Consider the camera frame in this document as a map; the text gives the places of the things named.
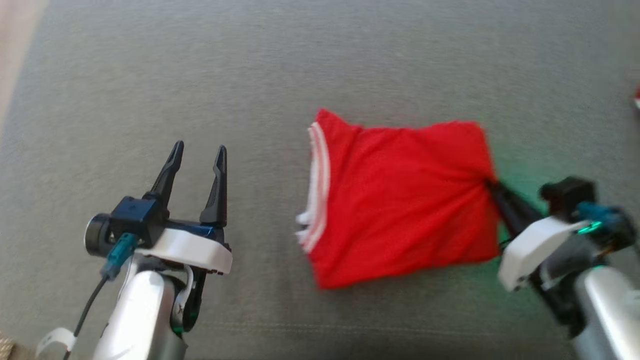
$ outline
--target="red cloth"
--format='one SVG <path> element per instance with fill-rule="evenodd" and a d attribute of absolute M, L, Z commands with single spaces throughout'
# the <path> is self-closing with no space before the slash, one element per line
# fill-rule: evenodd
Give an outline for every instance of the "red cloth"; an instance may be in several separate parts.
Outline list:
<path fill-rule="evenodd" d="M 454 121 L 364 129 L 320 110 L 298 233 L 321 288 L 498 255 L 483 130 Z"/>

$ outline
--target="striped trim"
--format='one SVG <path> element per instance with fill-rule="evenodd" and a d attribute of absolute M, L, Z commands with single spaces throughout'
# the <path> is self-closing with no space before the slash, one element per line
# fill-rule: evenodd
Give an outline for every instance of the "striped trim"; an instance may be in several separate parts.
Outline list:
<path fill-rule="evenodd" d="M 298 241 L 306 253 L 313 251 L 326 227 L 326 202 L 331 179 L 329 150 L 324 132 L 317 122 L 311 124 L 309 136 L 312 149 L 309 197 L 307 211 L 298 216 L 298 222 L 306 223 L 308 228 L 297 233 Z"/>

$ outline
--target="wooden floor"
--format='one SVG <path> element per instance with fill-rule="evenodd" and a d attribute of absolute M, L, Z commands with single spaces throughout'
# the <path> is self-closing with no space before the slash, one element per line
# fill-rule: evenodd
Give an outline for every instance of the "wooden floor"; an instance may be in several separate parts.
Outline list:
<path fill-rule="evenodd" d="M 46 6 L 46 0 L 0 0 L 0 134 L 22 62 Z M 13 346 L 0 334 L 0 360 L 6 359 L 33 359 L 33 353 L 28 347 Z"/>

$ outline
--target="green light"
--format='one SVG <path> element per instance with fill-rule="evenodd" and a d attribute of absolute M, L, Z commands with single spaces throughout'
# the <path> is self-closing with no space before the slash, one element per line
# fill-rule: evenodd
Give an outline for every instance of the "green light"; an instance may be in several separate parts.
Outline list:
<path fill-rule="evenodd" d="M 590 223 L 589 226 L 583 227 L 582 229 L 578 230 L 578 234 L 592 233 L 593 231 L 598 230 L 600 228 L 600 226 L 602 226 L 602 222 L 601 221 L 594 221 L 594 222 Z"/>

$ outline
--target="folded red fabric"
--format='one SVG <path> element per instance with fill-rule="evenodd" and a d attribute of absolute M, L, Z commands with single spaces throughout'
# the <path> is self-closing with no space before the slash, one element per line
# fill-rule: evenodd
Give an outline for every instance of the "folded red fabric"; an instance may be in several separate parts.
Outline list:
<path fill-rule="evenodd" d="M 484 131 L 453 121 L 364 129 L 320 110 L 298 232 L 321 288 L 498 255 Z"/>

